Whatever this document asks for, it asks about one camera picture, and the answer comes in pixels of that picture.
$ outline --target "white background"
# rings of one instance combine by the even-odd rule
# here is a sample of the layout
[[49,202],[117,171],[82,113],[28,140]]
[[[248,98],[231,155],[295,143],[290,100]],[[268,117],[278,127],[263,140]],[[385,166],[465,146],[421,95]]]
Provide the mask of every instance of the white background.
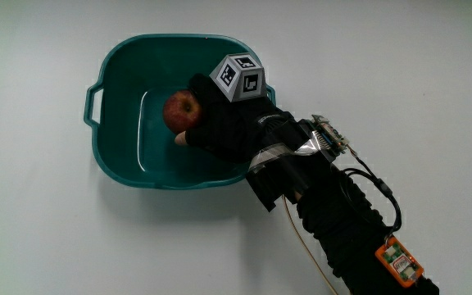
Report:
[[330,294],[245,181],[170,192],[100,171],[85,92],[150,33],[250,46],[284,110],[320,111],[385,177],[397,236],[441,293],[472,294],[472,1],[420,0],[0,0],[0,294]]

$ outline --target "black glove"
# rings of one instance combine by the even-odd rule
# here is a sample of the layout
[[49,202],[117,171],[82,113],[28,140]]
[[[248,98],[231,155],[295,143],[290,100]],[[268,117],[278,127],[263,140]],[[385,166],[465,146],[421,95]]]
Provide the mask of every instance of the black glove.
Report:
[[199,127],[185,132],[186,143],[203,148],[224,161],[250,161],[264,148],[261,139],[271,126],[293,120],[268,97],[229,102],[214,81],[202,74],[195,74],[188,87],[202,105],[204,120]]

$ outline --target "apple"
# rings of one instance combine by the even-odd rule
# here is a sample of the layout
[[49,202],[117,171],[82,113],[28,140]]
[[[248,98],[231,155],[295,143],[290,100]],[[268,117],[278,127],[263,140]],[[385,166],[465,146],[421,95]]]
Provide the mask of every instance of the apple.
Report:
[[179,90],[163,105],[163,121],[174,134],[194,128],[202,120],[202,106],[189,90]]

